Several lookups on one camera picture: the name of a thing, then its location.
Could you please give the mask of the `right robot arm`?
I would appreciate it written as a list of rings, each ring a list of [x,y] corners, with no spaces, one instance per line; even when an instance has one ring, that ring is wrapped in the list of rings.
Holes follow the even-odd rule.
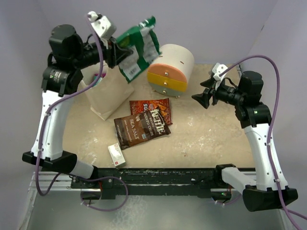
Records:
[[[235,115],[248,138],[255,163],[256,179],[253,180],[232,164],[217,165],[213,182],[217,187],[227,184],[242,196],[250,212],[280,209],[281,199],[286,205],[298,198],[297,190],[289,188],[276,154],[272,133],[272,117],[268,106],[263,104],[262,76],[254,71],[243,72],[238,86],[221,84],[214,77],[200,83],[203,93],[192,96],[204,108],[218,101],[235,107]]]

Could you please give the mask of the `green snack bag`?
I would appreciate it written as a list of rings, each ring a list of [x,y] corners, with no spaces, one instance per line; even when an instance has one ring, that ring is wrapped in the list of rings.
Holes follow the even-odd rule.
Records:
[[[128,83],[132,82],[161,54],[158,38],[154,32],[156,18],[151,16],[121,34],[116,42],[128,49],[131,55],[119,64],[119,70]]]

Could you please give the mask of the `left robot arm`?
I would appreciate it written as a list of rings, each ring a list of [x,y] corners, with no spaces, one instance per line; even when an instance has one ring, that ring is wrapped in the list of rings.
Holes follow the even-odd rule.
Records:
[[[81,70],[103,58],[110,68],[131,54],[121,48],[113,38],[115,26],[92,24],[95,43],[83,42],[75,28],[69,24],[55,27],[49,38],[51,53],[42,80],[42,112],[36,140],[32,149],[23,153],[22,160],[52,172],[82,177],[88,188],[97,186],[96,168],[63,150],[63,134],[74,96],[83,79]]]

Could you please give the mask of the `brown Kettle chips bag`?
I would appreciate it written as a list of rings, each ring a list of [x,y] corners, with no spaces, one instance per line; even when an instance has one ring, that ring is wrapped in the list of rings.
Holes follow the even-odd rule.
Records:
[[[159,107],[139,114],[116,118],[114,125],[122,150],[171,134]]]

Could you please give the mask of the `red chips bag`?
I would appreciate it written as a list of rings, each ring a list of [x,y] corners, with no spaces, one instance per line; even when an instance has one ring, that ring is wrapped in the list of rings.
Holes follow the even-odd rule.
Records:
[[[132,115],[142,113],[147,110],[153,110],[159,107],[161,115],[168,125],[172,125],[171,106],[168,98],[158,100],[136,100],[129,101],[130,112]]]

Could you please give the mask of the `white paper bag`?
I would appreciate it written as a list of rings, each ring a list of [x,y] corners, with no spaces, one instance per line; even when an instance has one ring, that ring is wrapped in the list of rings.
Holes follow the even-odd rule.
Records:
[[[118,67],[103,65],[102,78],[92,88],[85,91],[91,110],[101,119],[107,120],[120,105],[134,92]]]

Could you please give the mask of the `teal snack bag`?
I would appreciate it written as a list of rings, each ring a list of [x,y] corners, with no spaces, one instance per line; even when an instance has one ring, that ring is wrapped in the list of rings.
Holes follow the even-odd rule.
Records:
[[[94,81],[96,84],[98,84],[105,77],[105,75],[105,73],[102,73],[101,77],[98,77],[98,74],[94,74]]]

